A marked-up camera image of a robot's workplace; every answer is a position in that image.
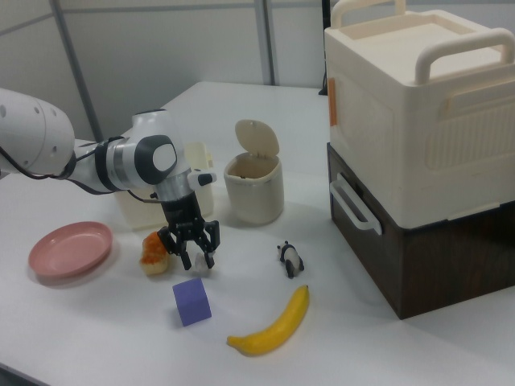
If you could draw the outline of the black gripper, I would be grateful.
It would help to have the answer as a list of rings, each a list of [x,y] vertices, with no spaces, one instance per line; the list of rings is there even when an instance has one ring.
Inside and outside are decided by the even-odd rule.
[[[161,203],[167,227],[158,230],[158,237],[168,254],[180,257],[185,270],[192,267],[187,252],[187,241],[197,238],[197,245],[204,254],[209,269],[215,265],[214,254],[220,245],[220,224],[218,220],[204,222],[200,231],[200,205],[195,194],[189,194],[175,201]]]

